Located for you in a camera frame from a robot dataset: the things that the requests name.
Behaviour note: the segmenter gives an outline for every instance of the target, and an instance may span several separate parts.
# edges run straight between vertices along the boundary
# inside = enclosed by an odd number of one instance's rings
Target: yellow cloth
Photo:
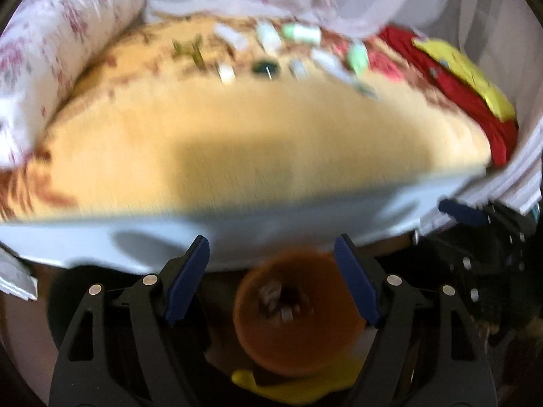
[[[413,45],[443,64],[481,95],[488,108],[500,121],[511,121],[516,117],[515,108],[502,91],[485,77],[467,56],[456,47],[441,39],[413,39]]]
[[[246,35],[250,50],[233,53],[215,37],[218,20]],[[376,101],[316,68],[305,44],[281,50],[277,80],[253,75],[264,56],[254,27],[254,19],[198,15],[143,26],[108,47],[28,163],[0,173],[2,217],[262,209],[488,164],[479,125],[379,40],[374,47],[405,80],[365,72]],[[204,71],[190,56],[172,58],[172,40],[196,35]],[[309,79],[292,77],[293,57]],[[221,82],[216,62],[233,66],[233,83]]]
[[[343,359],[314,376],[273,386],[258,386],[251,371],[237,370],[232,374],[232,382],[269,400],[304,405],[314,403],[329,393],[352,387],[362,366],[363,363]]]

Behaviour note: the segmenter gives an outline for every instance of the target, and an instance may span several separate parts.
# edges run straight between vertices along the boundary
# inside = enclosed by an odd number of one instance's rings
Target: floral pillow
[[[93,56],[145,0],[24,0],[0,37],[0,168],[22,164]]]

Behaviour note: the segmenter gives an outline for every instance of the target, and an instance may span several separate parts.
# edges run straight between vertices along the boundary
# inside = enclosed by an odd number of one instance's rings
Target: red cloth
[[[379,37],[419,69],[428,82],[435,85],[481,126],[490,142],[494,165],[497,167],[506,165],[517,145],[516,122],[501,122],[496,118],[475,90],[413,45],[412,39],[416,37],[413,32],[389,26],[383,29]]]

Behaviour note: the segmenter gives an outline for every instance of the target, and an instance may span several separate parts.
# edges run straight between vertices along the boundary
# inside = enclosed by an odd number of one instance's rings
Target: white curtain
[[[540,199],[543,121],[543,29],[525,0],[148,0],[145,21],[157,13],[194,11],[262,16],[296,15],[346,35],[372,35],[387,23],[446,39],[475,61],[514,103],[519,143],[509,165],[490,171],[458,198],[468,204],[501,199],[523,213]],[[435,212],[428,233],[448,221]]]

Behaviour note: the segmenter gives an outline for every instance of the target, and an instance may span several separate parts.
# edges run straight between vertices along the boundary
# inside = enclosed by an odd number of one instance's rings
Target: white bed frame
[[[484,171],[386,187],[296,208],[222,216],[154,216],[0,225],[0,241],[21,258],[62,268],[94,264],[146,274],[183,254],[201,234],[209,271],[246,268],[289,246],[323,250],[347,233],[358,245],[415,230],[420,218]]]

